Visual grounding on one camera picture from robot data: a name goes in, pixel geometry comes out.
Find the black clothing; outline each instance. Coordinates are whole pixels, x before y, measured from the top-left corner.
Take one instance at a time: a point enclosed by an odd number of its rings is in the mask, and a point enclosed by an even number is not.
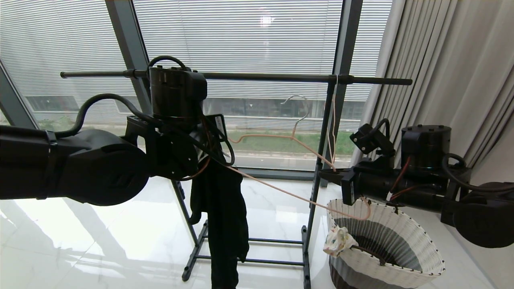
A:
[[[246,204],[241,194],[243,177],[210,160],[191,187],[191,218],[200,221],[207,213],[211,251],[212,288],[235,288],[239,279],[237,259],[245,261],[248,253]]]

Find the glossy floor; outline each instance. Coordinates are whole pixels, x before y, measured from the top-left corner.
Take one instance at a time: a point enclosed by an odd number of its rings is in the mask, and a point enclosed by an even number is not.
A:
[[[309,197],[311,183],[270,181]],[[183,183],[186,194],[190,183]],[[299,240],[308,205],[251,180],[244,180],[248,225],[253,238]],[[320,202],[340,196],[340,187],[320,190]],[[152,178],[134,199],[95,207],[66,198],[1,201],[0,288],[210,288],[210,264],[198,261],[191,279],[181,275],[193,242],[168,180]],[[447,272],[422,288],[492,288],[435,214],[405,210],[430,234],[446,260]],[[195,226],[197,232],[201,223]],[[327,255],[321,250],[325,212],[318,209],[311,239],[313,288],[333,288]],[[203,247],[208,254],[208,246]],[[249,258],[302,261],[297,246],[252,243]],[[300,267],[238,266],[238,288],[303,288]]]

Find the wall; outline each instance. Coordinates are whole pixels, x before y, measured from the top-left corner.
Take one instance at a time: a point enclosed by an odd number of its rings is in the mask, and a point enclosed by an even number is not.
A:
[[[486,158],[474,168],[471,183],[514,182],[514,120],[506,127],[502,138]],[[514,283],[514,245],[505,248],[487,249],[471,244],[451,228],[451,232],[461,241],[476,264],[499,289],[512,288]]]

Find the laundry basket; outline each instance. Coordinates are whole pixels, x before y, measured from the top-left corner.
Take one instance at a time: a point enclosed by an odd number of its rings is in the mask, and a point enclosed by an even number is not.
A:
[[[371,216],[365,221],[328,211],[329,227],[346,227],[363,249],[353,247],[339,257],[330,256],[337,289],[417,288],[445,271],[439,251],[416,221],[395,207],[368,203]],[[368,211],[362,200],[353,206],[332,200],[328,208],[359,217]]]

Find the curtain fold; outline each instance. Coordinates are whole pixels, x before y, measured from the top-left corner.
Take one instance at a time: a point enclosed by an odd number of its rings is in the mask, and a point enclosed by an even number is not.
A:
[[[388,118],[397,150],[403,127],[450,126],[450,151],[470,166],[482,160],[514,110],[513,14],[509,0],[405,2],[385,76],[413,85],[372,91],[368,121]]]

